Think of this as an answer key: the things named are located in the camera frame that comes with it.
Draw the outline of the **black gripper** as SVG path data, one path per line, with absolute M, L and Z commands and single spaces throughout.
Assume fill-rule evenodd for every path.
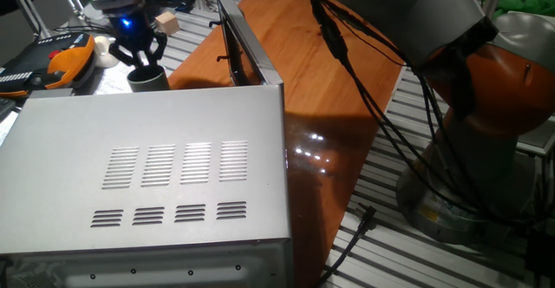
M 108 52 L 127 66 L 141 67 L 137 52 L 143 51 L 151 66 L 157 65 L 167 45 L 167 35 L 153 31 L 146 14 L 142 10 L 124 16 L 110 17 L 116 40 L 110 44 Z M 129 55 L 121 50 L 128 50 Z

